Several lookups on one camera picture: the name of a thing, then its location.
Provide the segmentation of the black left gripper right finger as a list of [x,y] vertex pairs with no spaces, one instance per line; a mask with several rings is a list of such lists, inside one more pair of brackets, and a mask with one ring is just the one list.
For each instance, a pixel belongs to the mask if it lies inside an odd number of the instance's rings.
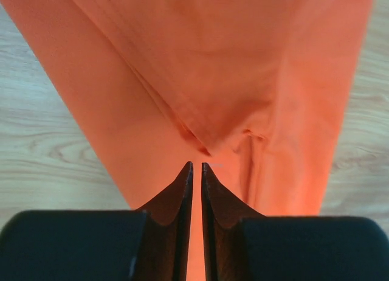
[[207,280],[387,280],[388,237],[364,217],[269,217],[202,165]]

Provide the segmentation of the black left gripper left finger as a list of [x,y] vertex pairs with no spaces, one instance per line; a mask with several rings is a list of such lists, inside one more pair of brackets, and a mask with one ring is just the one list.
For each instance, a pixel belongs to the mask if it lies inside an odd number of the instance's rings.
[[136,210],[27,210],[1,231],[2,280],[185,280],[188,162]]

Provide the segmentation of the orange t shirt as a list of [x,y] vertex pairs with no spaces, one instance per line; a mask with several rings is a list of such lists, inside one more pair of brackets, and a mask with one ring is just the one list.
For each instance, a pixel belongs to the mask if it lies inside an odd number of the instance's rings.
[[201,164],[269,216],[317,215],[373,0],[1,0],[132,208]]

